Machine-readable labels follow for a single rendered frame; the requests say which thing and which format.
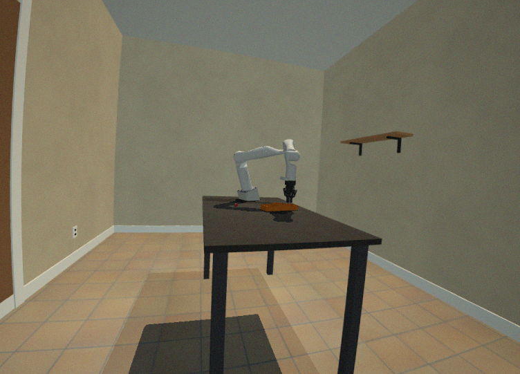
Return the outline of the orange labelled bins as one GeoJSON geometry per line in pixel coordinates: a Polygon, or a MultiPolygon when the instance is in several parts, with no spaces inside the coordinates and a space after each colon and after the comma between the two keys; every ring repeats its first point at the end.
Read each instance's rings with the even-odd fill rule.
{"type": "Polygon", "coordinates": [[[260,209],[262,209],[266,212],[298,210],[298,205],[294,205],[291,203],[288,203],[288,204],[271,203],[271,204],[262,204],[260,209]]]}

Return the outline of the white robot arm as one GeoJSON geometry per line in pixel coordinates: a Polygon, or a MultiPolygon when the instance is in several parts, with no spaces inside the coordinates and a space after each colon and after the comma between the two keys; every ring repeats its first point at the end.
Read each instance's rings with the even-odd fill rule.
{"type": "Polygon", "coordinates": [[[284,150],[274,149],[269,146],[259,147],[252,151],[238,151],[234,155],[234,161],[236,163],[236,170],[239,176],[242,191],[252,189],[250,176],[248,172],[248,166],[246,161],[260,158],[267,158],[270,156],[284,154],[286,160],[286,177],[280,177],[281,180],[296,180],[296,165],[290,164],[289,161],[298,161],[299,152],[295,150],[293,140],[283,141],[284,150]]]}

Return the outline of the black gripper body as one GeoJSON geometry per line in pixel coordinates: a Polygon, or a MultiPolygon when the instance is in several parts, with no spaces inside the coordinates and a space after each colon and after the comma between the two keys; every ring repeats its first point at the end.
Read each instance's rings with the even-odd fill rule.
{"type": "Polygon", "coordinates": [[[285,180],[286,188],[290,188],[290,193],[293,192],[293,188],[295,188],[294,187],[295,184],[296,184],[296,180],[289,180],[289,181],[285,180]]]}

